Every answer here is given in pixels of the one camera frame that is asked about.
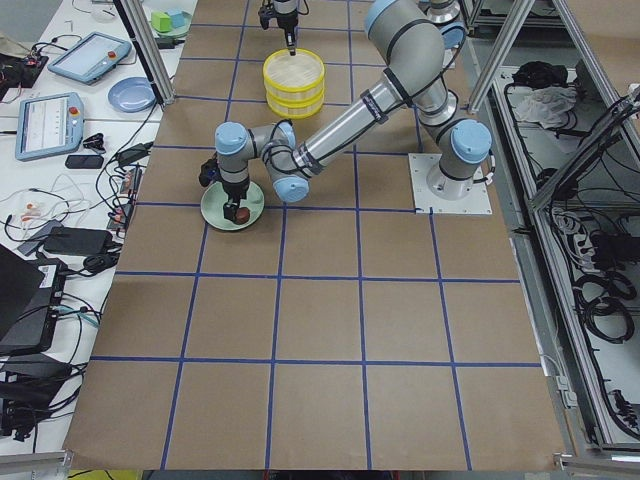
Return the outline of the blue plate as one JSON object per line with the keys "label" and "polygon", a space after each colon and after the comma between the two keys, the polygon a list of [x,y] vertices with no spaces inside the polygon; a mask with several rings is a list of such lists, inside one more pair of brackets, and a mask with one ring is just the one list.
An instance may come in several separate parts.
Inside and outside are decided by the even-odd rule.
{"label": "blue plate", "polygon": [[145,77],[129,77],[114,84],[108,92],[108,101],[116,110],[135,113],[151,107],[155,94]]}

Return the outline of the brown bun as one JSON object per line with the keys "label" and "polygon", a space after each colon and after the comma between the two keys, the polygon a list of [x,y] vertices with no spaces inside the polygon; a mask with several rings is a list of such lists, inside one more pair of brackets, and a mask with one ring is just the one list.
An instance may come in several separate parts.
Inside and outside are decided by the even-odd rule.
{"label": "brown bun", "polygon": [[247,207],[240,207],[235,213],[234,222],[238,225],[246,224],[251,217],[251,212]]}

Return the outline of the green bowl with blocks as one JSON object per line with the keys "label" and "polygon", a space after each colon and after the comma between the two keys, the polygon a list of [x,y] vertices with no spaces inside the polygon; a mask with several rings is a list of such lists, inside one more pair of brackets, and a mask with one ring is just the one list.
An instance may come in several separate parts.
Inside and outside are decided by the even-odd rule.
{"label": "green bowl with blocks", "polygon": [[192,21],[192,15],[178,8],[165,11],[152,11],[150,23],[152,29],[166,38],[182,38],[187,35]]}

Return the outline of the white crumpled cloth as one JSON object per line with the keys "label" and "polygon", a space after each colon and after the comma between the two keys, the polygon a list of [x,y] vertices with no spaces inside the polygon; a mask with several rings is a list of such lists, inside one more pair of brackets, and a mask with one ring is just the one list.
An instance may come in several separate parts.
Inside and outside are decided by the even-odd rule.
{"label": "white crumpled cloth", "polygon": [[573,88],[551,86],[526,95],[515,107],[518,121],[538,123],[545,129],[562,127],[576,105],[578,94]]}

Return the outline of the light green plate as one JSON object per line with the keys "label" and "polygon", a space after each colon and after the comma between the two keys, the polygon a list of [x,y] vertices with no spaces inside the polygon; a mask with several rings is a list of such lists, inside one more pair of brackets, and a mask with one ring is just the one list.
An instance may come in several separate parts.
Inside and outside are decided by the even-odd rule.
{"label": "light green plate", "polygon": [[244,229],[255,223],[263,213],[264,194],[253,181],[243,198],[230,197],[221,182],[209,186],[201,199],[200,210],[204,220],[223,231]]}

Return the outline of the green foam cube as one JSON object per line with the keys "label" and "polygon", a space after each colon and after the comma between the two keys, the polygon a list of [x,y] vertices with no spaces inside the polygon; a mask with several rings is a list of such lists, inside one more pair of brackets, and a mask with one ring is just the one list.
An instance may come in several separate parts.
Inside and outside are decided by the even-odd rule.
{"label": "green foam cube", "polygon": [[151,26],[156,32],[165,33],[173,28],[171,17],[163,11],[152,11],[150,20]]}

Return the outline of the black laptop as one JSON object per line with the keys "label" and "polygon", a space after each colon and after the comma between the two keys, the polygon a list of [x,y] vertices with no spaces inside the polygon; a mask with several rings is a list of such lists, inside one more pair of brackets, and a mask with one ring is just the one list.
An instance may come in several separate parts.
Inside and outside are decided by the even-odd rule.
{"label": "black laptop", "polygon": [[50,348],[59,317],[67,265],[56,258],[25,260],[1,248],[1,354]]}

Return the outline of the black power adapter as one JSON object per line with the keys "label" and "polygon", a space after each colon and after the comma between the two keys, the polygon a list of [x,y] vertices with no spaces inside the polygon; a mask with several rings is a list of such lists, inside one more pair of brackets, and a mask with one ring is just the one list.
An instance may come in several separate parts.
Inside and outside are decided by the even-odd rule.
{"label": "black power adapter", "polygon": [[115,159],[120,167],[131,165],[150,154],[153,142],[138,143],[116,154]]}

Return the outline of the teach pendant near post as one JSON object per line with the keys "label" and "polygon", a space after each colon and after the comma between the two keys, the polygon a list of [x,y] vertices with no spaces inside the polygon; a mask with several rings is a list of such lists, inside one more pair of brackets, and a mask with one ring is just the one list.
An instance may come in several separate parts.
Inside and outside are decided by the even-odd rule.
{"label": "teach pendant near post", "polygon": [[85,85],[95,83],[131,52],[132,45],[100,32],[92,32],[48,66],[52,73]]}

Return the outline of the blue foam cube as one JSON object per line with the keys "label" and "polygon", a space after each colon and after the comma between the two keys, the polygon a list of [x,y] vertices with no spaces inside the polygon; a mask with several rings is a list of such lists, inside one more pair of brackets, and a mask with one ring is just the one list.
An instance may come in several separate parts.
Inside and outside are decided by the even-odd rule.
{"label": "blue foam cube", "polygon": [[180,8],[170,8],[165,11],[169,17],[171,29],[181,28],[186,25],[186,17]]}

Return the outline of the black phone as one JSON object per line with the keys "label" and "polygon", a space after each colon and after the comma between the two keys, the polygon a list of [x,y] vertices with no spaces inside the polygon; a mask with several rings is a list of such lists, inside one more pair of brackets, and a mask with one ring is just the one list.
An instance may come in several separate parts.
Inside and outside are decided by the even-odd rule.
{"label": "black phone", "polygon": [[94,170],[101,169],[104,164],[102,155],[74,154],[65,160],[65,167],[70,170]]}

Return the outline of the aluminium frame post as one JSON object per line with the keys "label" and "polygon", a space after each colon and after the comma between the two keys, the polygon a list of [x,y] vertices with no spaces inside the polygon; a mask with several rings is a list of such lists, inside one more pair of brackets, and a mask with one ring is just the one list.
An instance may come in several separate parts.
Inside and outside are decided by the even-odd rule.
{"label": "aluminium frame post", "polygon": [[134,0],[114,0],[114,5],[141,61],[156,103],[162,107],[172,104],[175,101],[175,90],[141,3]]}

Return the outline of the black power brick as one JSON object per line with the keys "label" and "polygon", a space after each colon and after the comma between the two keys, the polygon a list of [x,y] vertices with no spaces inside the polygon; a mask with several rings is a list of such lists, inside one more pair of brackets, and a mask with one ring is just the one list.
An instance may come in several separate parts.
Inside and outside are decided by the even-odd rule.
{"label": "black power brick", "polygon": [[46,238],[43,249],[52,254],[90,256],[104,253],[112,242],[107,230],[54,227]]}

